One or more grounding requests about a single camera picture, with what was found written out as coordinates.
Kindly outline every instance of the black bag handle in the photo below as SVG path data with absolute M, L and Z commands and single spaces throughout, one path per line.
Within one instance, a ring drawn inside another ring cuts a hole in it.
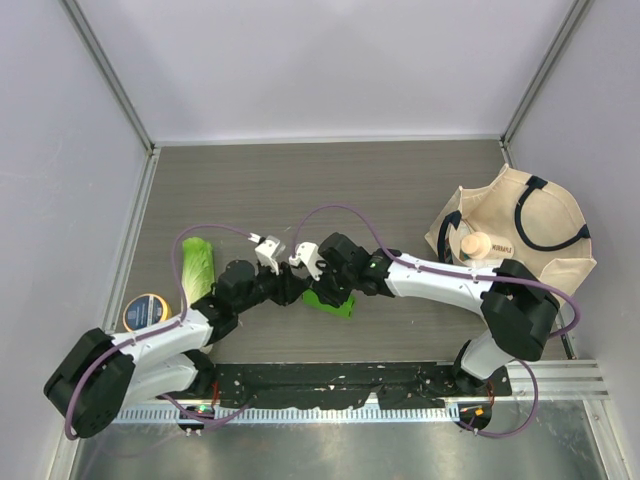
M 518 234 L 520 235 L 520 238 L 525 243 L 525 245 L 539 252 L 555 252 L 556 250 L 562 250 L 563 248 L 567 248 L 573 245 L 574 243 L 576 243 L 578 240 L 582 238 L 591 238 L 591 234 L 589 233 L 589 228 L 585 223 L 582 226 L 582 228 L 578 230 L 578 233 L 576 233 L 572 238 L 570 238 L 565 242 L 559 243 L 557 245 L 542 246 L 542 245 L 537 245 L 531 241 L 531 239 L 525 233 L 524 228 L 522 227 L 522 207 L 524 206 L 524 202 L 527 201 L 527 198 L 529 198 L 529 195 L 531 195 L 531 192 L 533 192 L 538 188 L 542 190 L 547 185 L 547 183 L 549 182 L 547 182 L 546 180 L 543 180 L 542 178 L 536 177 L 535 175 L 532 175 L 529 181 L 527 182 L 527 189 L 524 191 L 524 193 L 518 200 L 518 203 L 516 204 L 516 212 L 515 212 L 516 230 L 518 230 Z
M 447 237 L 447 228 L 449 225 L 453 225 L 456 230 L 458 229 L 458 225 L 460 225 L 460 220 L 462 220 L 462 214 L 460 210 L 456 210 L 455 212 L 451 212 L 442 220 L 442 225 L 440 225 L 440 231 L 438 232 L 438 261 L 440 263 L 447 263 L 445 259 L 445 241 Z

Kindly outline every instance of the canvas tote bag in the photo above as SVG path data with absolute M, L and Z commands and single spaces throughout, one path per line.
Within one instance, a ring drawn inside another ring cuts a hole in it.
M 471 232 L 507 237 L 515 260 L 541 282 L 569 295 L 596 265 L 589 229 L 573 196 L 555 183 L 508 165 L 487 187 L 458 187 L 433 222 L 425 239 L 440 262 L 463 264 L 461 220 Z

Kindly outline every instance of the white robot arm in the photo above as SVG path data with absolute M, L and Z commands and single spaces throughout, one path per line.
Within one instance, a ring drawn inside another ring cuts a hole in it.
M 416 267 L 465 275 L 471 269 L 398 251 L 392 251 L 394 261 L 382 250 L 369 254 L 339 233 L 320 246 L 300 244 L 289 263 L 277 261 L 283 250 L 277 239 L 257 240 L 257 272 L 248 261 L 231 262 L 218 278 L 215 292 L 191 305 L 184 318 L 113 336 L 94 329 L 81 337 L 44 389 L 63 415 L 70 405 L 74 407 L 72 425 L 80 437 L 104 429 L 122 408 L 160 394 L 202 395 L 215 381 L 216 371 L 199 350 L 231 332 L 242 312 L 267 300 L 286 306 L 310 289 L 321 303 L 339 307 L 358 290 L 366 295 L 420 297 L 470 310 L 485 320 L 488 330 L 462 347 L 450 369 L 456 393 L 468 395 L 483 390 L 487 379 L 513 358 L 538 360 L 558 310 L 555 298 L 541 290 L 421 271 Z M 306 278 L 292 269 L 302 265 L 309 271 Z M 522 264 L 510 260 L 497 269 L 471 273 L 535 279 Z M 96 359 L 108 351 L 116 352 L 96 369 Z M 89 370 L 74 403 L 73 392 Z

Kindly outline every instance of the wooden floor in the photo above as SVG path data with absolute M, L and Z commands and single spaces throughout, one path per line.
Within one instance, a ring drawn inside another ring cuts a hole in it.
M 225 223 L 291 244 L 300 219 L 325 203 L 367 214 L 387 245 L 435 259 L 424 240 L 458 185 L 488 184 L 503 165 L 496 141 L 367 142 L 163 148 L 140 232 L 125 302 L 147 292 L 179 311 L 169 250 L 195 223 Z M 344 211 L 318 214 L 300 241 L 320 243 L 334 231 L 372 251 L 360 220 Z M 252 243 L 223 231 L 202 231 L 214 244 L 217 273 L 233 259 L 253 260 Z M 415 298 L 357 295 L 349 320 L 301 302 L 268 303 L 240 318 L 217 344 L 227 362 L 453 360 L 485 326 L 465 310 Z M 559 340 L 545 357 L 566 358 Z

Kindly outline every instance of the white wall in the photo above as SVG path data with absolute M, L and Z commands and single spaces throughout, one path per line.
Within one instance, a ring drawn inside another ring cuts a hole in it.
M 577 292 L 579 352 L 598 359 L 640 444 L 640 2 L 596 1 L 516 134 L 516 164 L 578 199 L 599 264 Z M 633 459 L 636 471 L 638 458 Z
M 160 141 L 500 134 L 571 0 L 80 0 Z
M 3 2 L 0 72 L 0 478 L 42 480 L 42 388 L 101 324 L 145 156 L 58 2 Z

